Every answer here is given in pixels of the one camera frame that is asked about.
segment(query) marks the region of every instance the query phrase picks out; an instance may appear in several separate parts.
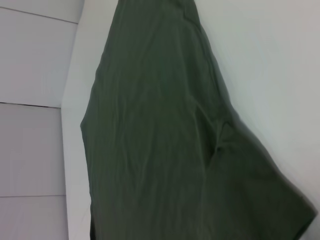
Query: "green cloth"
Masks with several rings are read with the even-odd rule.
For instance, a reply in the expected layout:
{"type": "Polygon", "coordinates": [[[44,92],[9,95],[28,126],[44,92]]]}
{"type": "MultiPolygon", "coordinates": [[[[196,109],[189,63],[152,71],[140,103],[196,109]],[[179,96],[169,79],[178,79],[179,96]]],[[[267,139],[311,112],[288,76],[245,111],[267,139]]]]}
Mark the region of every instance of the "green cloth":
{"type": "Polygon", "coordinates": [[[315,217],[210,56],[193,0],[119,0],[81,123],[91,240],[296,240],[315,217]]]}

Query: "green shirt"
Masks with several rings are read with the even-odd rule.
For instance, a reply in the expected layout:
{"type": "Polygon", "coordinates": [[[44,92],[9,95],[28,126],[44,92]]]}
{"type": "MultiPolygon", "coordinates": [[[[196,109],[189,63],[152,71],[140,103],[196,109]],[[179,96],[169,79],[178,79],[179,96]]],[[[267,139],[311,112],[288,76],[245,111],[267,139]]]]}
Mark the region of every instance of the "green shirt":
{"type": "Polygon", "coordinates": [[[119,0],[81,123],[91,240],[297,240],[311,223],[215,71],[193,0],[119,0]]]}

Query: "white backdrop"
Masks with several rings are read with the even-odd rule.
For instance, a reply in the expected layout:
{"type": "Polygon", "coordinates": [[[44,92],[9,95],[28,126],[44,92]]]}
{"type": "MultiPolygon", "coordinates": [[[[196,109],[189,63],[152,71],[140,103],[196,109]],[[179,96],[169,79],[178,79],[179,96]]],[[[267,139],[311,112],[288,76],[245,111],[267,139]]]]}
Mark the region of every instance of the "white backdrop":
{"type": "MultiPolygon", "coordinates": [[[[230,100],[280,170],[320,209],[320,2],[195,0],[230,100]]],[[[117,0],[86,0],[62,101],[69,240],[88,240],[80,123],[117,0]]],[[[320,239],[315,219],[304,238],[320,239]]]]}

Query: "white surface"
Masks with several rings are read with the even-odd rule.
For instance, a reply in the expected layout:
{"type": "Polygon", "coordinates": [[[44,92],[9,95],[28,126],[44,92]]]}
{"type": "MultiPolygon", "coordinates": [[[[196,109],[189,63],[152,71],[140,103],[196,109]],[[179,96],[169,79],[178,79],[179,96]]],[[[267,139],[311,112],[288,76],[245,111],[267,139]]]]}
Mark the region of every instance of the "white surface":
{"type": "Polygon", "coordinates": [[[0,0],[0,7],[78,23],[84,0],[0,0]]]}
{"type": "Polygon", "coordinates": [[[68,240],[66,197],[0,198],[2,240],[68,240]]]}
{"type": "Polygon", "coordinates": [[[0,104],[0,197],[64,195],[64,173],[60,110],[0,104]]]}
{"type": "MultiPolygon", "coordinates": [[[[70,240],[88,240],[90,196],[80,122],[116,0],[86,1],[62,101],[70,240]]],[[[196,0],[231,102],[282,172],[320,209],[320,4],[196,0]]],[[[304,236],[320,239],[317,218],[304,236]]]]}
{"type": "Polygon", "coordinates": [[[0,8],[0,102],[60,107],[76,30],[0,8]]]}

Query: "olive green garment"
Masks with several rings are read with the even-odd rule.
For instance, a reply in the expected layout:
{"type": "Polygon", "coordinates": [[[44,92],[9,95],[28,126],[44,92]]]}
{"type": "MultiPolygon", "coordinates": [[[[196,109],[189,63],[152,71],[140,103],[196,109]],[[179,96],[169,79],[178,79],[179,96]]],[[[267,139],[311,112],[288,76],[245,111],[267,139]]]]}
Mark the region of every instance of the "olive green garment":
{"type": "Polygon", "coordinates": [[[92,240],[296,240],[313,209],[236,129],[193,0],[119,0],[81,123],[92,240]]]}

